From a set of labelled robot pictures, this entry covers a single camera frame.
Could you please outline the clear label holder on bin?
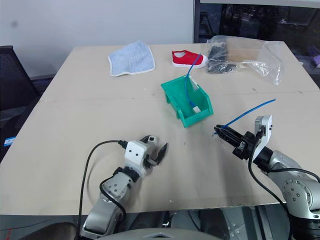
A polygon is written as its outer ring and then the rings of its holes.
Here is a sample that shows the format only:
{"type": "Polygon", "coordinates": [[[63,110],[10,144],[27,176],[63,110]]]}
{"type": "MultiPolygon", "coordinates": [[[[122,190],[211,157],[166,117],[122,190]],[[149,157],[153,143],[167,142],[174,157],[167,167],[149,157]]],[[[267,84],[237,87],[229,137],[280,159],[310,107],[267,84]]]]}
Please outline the clear label holder on bin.
{"type": "Polygon", "coordinates": [[[198,83],[194,80],[194,78],[191,75],[189,76],[189,80],[190,80],[190,84],[191,84],[191,86],[193,88],[193,91],[194,92],[197,91],[199,89],[199,87],[200,87],[198,85],[198,83]]]}

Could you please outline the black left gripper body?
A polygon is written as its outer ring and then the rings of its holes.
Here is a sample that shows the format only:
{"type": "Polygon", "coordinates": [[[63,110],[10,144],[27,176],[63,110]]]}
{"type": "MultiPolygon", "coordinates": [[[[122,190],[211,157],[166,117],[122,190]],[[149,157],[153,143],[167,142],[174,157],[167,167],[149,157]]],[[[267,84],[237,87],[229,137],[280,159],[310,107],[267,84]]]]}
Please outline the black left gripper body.
{"type": "Polygon", "coordinates": [[[160,162],[161,150],[154,143],[147,144],[145,157],[143,158],[143,167],[149,170],[157,166],[160,162]]]}

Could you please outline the clear plastic bag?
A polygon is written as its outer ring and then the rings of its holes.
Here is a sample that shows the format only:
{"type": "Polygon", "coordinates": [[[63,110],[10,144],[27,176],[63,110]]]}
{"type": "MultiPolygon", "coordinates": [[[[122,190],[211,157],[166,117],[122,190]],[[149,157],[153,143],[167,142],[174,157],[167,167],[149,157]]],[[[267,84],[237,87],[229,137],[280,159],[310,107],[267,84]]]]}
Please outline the clear plastic bag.
{"type": "Polygon", "coordinates": [[[238,36],[216,35],[206,41],[207,56],[211,43],[225,41],[227,60],[236,65],[235,73],[250,69],[274,85],[279,85],[285,71],[282,41],[266,41],[238,36]]]}

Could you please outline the light blue checked cloth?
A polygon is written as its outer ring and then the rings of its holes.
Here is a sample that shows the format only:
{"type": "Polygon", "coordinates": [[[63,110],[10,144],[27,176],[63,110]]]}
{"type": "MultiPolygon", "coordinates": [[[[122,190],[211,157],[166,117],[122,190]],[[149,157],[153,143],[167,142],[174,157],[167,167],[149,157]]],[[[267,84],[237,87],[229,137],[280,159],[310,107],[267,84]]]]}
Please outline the light blue checked cloth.
{"type": "Polygon", "coordinates": [[[107,58],[111,77],[143,74],[156,68],[151,48],[140,40],[113,51],[107,58]]]}

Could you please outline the red canvas shoe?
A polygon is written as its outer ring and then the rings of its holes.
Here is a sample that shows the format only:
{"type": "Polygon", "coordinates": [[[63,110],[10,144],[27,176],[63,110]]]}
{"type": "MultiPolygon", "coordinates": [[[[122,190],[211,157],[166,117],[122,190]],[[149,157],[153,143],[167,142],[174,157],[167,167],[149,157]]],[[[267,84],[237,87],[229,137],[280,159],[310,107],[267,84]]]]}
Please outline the red canvas shoe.
{"type": "Polygon", "coordinates": [[[176,68],[203,68],[208,57],[188,50],[172,51],[172,65],[176,68]]]}

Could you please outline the grey robot torso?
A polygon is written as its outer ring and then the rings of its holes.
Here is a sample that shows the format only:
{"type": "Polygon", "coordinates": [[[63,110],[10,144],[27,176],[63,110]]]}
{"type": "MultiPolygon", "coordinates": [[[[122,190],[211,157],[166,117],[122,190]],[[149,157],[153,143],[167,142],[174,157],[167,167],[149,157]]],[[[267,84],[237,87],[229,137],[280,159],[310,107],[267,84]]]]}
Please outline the grey robot torso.
{"type": "Polygon", "coordinates": [[[97,240],[223,240],[217,236],[190,229],[141,228],[100,237],[97,240]]]}

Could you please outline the black items in bag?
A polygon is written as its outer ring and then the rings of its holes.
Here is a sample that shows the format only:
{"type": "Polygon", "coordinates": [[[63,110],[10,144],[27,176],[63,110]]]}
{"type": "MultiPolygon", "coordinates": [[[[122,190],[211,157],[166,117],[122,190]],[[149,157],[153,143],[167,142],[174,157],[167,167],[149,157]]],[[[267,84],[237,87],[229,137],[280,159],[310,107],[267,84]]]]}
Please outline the black items in bag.
{"type": "Polygon", "coordinates": [[[227,43],[225,41],[215,41],[210,44],[206,71],[210,74],[224,74],[234,72],[236,65],[228,60],[227,43]]]}

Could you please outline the black office chair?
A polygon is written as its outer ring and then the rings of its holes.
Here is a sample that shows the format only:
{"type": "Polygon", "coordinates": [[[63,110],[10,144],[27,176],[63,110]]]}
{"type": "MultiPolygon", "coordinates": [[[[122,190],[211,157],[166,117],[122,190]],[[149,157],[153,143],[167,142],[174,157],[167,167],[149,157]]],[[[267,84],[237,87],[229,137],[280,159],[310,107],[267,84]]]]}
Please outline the black office chair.
{"type": "Polygon", "coordinates": [[[13,46],[0,46],[0,163],[40,97],[13,46]]]}

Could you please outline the green plastic bin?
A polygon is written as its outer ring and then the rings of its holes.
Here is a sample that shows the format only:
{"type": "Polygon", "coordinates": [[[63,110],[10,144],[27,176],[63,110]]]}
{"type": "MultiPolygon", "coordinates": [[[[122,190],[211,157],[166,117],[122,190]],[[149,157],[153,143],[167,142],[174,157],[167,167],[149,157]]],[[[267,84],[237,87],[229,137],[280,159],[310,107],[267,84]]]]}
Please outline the green plastic bin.
{"type": "Polygon", "coordinates": [[[214,114],[209,95],[200,87],[194,91],[189,79],[190,75],[180,76],[161,84],[165,99],[173,108],[176,118],[188,128],[214,114]],[[194,113],[198,106],[200,113],[194,113]]]}

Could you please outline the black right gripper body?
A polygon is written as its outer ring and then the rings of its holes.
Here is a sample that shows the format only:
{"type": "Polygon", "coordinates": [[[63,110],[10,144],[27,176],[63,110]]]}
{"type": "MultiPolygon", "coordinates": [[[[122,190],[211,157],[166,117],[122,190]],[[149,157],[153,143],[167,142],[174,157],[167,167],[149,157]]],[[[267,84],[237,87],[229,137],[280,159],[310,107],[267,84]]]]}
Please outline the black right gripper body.
{"type": "Polygon", "coordinates": [[[255,151],[256,143],[261,139],[262,133],[258,132],[256,135],[247,131],[241,138],[239,146],[233,150],[233,154],[239,159],[248,160],[251,154],[255,151]]]}

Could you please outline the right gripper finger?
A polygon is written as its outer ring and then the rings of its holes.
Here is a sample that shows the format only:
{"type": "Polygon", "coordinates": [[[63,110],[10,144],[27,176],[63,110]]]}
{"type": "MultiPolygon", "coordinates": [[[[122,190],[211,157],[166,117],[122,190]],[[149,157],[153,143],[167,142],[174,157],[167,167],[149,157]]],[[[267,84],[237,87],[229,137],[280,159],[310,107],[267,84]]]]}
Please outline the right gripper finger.
{"type": "Polygon", "coordinates": [[[223,125],[217,124],[214,127],[215,133],[226,142],[241,142],[242,135],[230,127],[224,127],[223,125]]]}
{"type": "Polygon", "coordinates": [[[222,140],[235,148],[241,144],[241,134],[233,129],[215,129],[215,132],[222,140]]]}

